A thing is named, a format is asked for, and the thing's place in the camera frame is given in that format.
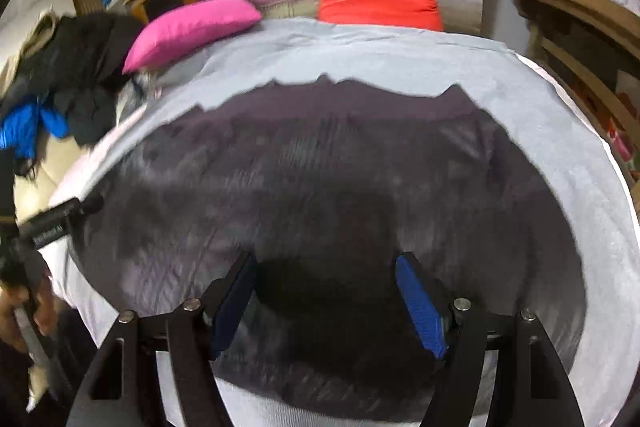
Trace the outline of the left hand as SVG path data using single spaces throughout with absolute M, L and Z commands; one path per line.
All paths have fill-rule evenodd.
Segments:
M 23 337 L 16 310 L 23 308 L 32 317 L 36 329 L 43 336 L 50 336 L 58 323 L 55 295 L 52 291 L 51 273 L 43 273 L 35 294 L 24 286 L 1 284 L 1 340 L 17 352 L 26 355 L 27 343 Z

